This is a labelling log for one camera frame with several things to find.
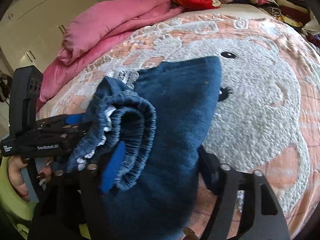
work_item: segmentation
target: black eye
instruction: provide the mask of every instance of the black eye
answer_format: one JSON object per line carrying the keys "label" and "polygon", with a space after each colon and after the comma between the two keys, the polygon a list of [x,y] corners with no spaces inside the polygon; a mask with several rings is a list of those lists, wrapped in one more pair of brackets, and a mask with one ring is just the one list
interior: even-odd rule
{"label": "black eye", "polygon": [[222,52],[221,56],[227,57],[227,58],[236,58],[236,55],[231,52]]}
{"label": "black eye", "polygon": [[230,94],[232,94],[232,90],[230,88],[220,88],[218,102],[226,100]]}

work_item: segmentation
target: mattress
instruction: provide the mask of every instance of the mattress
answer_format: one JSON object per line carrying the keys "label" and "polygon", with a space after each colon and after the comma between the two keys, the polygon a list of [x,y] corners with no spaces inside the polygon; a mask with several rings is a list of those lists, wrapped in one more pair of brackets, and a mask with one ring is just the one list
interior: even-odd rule
{"label": "mattress", "polygon": [[[257,18],[231,11],[184,13],[137,30],[66,84],[37,118],[85,112],[104,76],[127,83],[139,69],[162,61],[217,56],[225,99],[204,147],[236,170],[263,171],[293,238],[320,200],[320,57],[291,27],[258,9],[250,12]],[[200,178],[188,223],[198,236],[215,200]],[[236,234],[241,203],[239,192],[229,237]]]}

